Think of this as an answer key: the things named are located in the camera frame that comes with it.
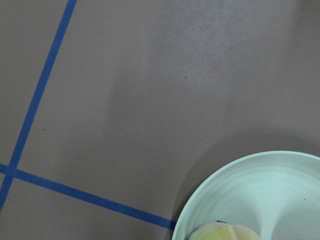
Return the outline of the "brown paper table cover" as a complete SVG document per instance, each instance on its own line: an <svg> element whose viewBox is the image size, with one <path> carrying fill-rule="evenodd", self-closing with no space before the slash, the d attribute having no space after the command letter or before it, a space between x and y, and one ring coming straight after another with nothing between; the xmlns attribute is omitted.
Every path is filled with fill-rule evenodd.
<svg viewBox="0 0 320 240"><path fill-rule="evenodd" d="M320 153L317 0L79 0L14 152L68 0L0 3L0 163L176 221L238 158Z"/></svg>

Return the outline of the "yellow pink peach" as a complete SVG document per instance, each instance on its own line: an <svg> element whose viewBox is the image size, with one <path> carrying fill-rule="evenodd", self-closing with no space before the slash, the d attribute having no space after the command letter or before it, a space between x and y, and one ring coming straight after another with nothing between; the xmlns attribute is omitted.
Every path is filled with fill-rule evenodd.
<svg viewBox="0 0 320 240"><path fill-rule="evenodd" d="M211 222L200 226L189 237L189 240L260 240L253 230L241 224Z"/></svg>

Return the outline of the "green plate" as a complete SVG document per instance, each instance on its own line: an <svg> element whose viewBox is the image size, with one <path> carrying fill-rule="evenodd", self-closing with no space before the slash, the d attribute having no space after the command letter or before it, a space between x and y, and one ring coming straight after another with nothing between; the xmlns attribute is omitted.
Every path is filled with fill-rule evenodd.
<svg viewBox="0 0 320 240"><path fill-rule="evenodd" d="M223 166L188 199L172 237L186 240L216 221L244 225L263 240L319 239L320 159L267 151Z"/></svg>

